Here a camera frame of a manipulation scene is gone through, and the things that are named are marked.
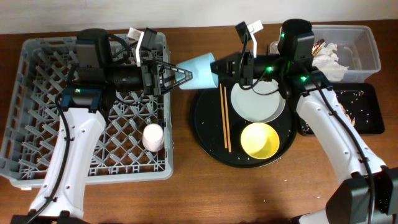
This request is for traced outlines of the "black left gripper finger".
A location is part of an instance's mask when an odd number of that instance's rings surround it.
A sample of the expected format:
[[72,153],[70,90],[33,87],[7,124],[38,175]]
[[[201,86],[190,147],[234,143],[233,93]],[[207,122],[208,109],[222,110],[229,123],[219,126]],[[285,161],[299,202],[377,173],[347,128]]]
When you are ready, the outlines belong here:
[[187,83],[193,78],[192,73],[174,73],[173,75],[162,78],[162,84],[160,86],[160,94],[164,95],[177,87]]
[[171,63],[167,63],[167,62],[164,62],[164,61],[155,60],[155,64],[156,65],[160,65],[161,67],[163,67],[163,68],[165,68],[167,70],[173,70],[175,72],[183,73],[185,75],[191,75],[192,74],[191,71],[176,67],[175,65],[172,65]]

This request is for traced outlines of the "light blue plastic cup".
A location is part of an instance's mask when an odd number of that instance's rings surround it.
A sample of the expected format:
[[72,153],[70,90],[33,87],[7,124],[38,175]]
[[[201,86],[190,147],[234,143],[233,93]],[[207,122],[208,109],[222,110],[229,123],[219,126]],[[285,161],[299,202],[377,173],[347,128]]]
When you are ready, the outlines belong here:
[[190,81],[180,85],[181,90],[210,89],[218,87],[218,75],[211,71],[211,63],[215,61],[212,53],[207,53],[199,57],[177,64],[178,68],[188,70],[193,73]]

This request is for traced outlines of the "pink plastic cup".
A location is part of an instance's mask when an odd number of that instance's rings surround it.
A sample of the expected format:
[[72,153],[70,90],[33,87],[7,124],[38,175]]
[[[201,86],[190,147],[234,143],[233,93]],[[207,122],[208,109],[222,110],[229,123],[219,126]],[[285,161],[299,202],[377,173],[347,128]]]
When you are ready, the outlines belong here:
[[148,151],[160,151],[164,146],[163,128],[158,124],[148,124],[142,134],[142,143]]

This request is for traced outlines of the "yellow plastic bowl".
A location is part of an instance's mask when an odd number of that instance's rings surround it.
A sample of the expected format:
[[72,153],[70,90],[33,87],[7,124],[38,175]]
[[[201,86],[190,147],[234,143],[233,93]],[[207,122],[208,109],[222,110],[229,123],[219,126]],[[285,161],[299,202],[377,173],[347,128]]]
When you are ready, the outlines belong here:
[[240,136],[244,152],[255,159],[270,159],[279,150],[277,131],[266,123],[252,123],[246,126]]

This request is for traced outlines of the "food scraps pile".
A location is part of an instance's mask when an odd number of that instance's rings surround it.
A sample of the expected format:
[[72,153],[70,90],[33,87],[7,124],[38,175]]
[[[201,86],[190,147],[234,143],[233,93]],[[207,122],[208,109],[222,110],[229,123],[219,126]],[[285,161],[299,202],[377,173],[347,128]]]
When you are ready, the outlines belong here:
[[355,126],[356,120],[355,118],[351,118],[351,116],[348,113],[348,110],[346,110],[344,108],[344,106],[340,103],[339,107],[342,109],[342,111],[344,112],[345,116],[347,117],[347,119],[350,121],[350,123],[352,124],[352,126]]

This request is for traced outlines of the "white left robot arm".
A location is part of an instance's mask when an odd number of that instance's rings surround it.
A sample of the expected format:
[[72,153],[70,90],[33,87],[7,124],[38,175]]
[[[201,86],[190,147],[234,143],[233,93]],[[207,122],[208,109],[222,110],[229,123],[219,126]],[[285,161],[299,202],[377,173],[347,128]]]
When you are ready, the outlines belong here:
[[71,65],[66,87],[55,97],[60,127],[49,169],[28,214],[13,215],[12,223],[83,223],[90,163],[116,93],[162,96],[193,78],[171,63],[141,58],[141,50],[154,48],[157,31],[130,29],[127,36],[136,43],[104,29],[77,33],[78,63]]

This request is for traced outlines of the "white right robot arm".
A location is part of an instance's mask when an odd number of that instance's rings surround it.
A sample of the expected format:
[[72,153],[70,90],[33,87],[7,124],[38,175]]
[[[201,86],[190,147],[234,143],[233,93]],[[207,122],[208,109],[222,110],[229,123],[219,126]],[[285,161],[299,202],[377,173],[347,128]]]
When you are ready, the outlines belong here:
[[293,223],[396,223],[397,169],[377,157],[347,119],[331,82],[313,66],[314,41],[309,21],[289,19],[277,54],[243,50],[212,62],[211,71],[243,90],[277,81],[279,93],[327,154],[339,187],[323,210],[294,217]]

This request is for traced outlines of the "grey plastic dishwasher rack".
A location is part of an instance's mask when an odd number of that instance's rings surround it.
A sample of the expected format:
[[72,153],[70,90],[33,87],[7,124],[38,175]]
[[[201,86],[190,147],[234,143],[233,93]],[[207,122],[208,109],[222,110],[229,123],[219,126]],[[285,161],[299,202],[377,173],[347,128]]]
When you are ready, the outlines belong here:
[[[16,54],[2,60],[16,76],[1,70],[1,87],[11,87],[9,106],[1,107],[1,175],[21,189],[41,187],[55,149],[59,115],[55,97],[77,62],[75,38],[28,39]],[[164,131],[160,151],[148,151],[142,134],[148,124]],[[164,180],[174,171],[170,95],[118,94],[95,147],[89,184]]]

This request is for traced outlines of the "left wooden chopstick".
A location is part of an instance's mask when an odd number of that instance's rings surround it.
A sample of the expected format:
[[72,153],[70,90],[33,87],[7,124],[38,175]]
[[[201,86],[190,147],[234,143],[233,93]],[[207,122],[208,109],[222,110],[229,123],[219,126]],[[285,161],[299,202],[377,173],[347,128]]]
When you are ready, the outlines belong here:
[[223,139],[224,139],[224,148],[228,148],[228,140],[227,140],[227,133],[226,133],[226,121],[225,121],[225,114],[224,114],[224,95],[223,95],[223,87],[222,84],[219,84],[220,89],[220,101],[221,101],[221,119],[223,124]]

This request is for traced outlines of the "wooden chopstick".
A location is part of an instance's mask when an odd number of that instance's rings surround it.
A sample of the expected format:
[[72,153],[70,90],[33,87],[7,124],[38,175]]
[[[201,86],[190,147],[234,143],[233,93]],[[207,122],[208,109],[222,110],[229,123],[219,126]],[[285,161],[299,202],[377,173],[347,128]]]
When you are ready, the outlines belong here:
[[221,119],[223,124],[223,139],[224,139],[224,148],[228,148],[228,140],[227,140],[227,133],[226,133],[226,121],[225,121],[225,114],[224,114],[224,95],[223,95],[223,87],[222,84],[219,84],[220,89],[220,101],[221,101]]
[[225,117],[226,117],[226,131],[227,131],[227,142],[228,142],[228,152],[232,152],[231,147],[231,134],[230,134],[230,126],[229,126],[229,111],[228,111],[228,98],[226,87],[224,86],[224,109],[225,109]]

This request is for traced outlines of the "grey round plate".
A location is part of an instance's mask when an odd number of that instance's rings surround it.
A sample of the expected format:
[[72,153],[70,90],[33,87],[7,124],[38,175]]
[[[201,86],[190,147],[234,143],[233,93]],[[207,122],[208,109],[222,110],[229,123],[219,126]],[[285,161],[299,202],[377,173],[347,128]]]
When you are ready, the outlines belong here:
[[237,114],[252,123],[268,123],[283,112],[285,100],[278,91],[278,83],[260,81],[253,89],[243,90],[238,84],[232,87],[230,100]]

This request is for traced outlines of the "round black tray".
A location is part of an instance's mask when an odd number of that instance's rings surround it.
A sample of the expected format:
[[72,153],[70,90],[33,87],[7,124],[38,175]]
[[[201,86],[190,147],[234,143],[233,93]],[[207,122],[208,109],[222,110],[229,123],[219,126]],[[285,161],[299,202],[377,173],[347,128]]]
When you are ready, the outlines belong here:
[[292,145],[297,133],[297,117],[285,103],[285,108],[279,117],[266,123],[279,135],[279,150],[270,159],[250,157],[241,147],[240,136],[243,129],[252,122],[240,117],[232,107],[230,94],[234,85],[228,82],[222,84],[227,91],[232,152],[229,153],[228,149],[224,148],[219,88],[200,90],[196,93],[190,110],[191,129],[201,148],[221,163],[237,168],[266,166],[278,160]]

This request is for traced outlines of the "right wooden chopstick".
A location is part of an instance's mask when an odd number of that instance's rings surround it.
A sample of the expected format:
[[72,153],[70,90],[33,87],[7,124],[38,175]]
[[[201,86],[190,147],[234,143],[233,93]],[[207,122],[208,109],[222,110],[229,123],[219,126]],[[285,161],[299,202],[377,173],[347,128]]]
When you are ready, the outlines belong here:
[[224,86],[224,109],[225,109],[225,117],[226,117],[226,131],[227,131],[227,142],[228,142],[228,152],[232,152],[231,147],[231,134],[230,134],[230,126],[229,126],[229,111],[228,111],[228,98],[226,87]]

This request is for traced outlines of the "crumpled white tissue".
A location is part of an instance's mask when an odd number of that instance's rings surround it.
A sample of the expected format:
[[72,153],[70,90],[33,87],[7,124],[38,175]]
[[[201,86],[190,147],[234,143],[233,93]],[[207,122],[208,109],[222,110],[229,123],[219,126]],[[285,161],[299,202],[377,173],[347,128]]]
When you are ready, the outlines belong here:
[[331,82],[342,81],[348,67],[338,63],[339,57],[337,56],[338,45],[334,43],[326,44],[322,47],[321,51],[313,57],[312,66],[317,67],[327,79]]

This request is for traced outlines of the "black rectangular tray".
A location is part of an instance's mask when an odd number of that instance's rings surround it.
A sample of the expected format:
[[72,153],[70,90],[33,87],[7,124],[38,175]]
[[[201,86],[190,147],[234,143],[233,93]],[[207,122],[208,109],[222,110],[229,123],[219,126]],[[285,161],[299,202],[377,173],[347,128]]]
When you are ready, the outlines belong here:
[[368,83],[334,83],[338,101],[355,118],[359,134],[382,134],[385,131],[375,89]]

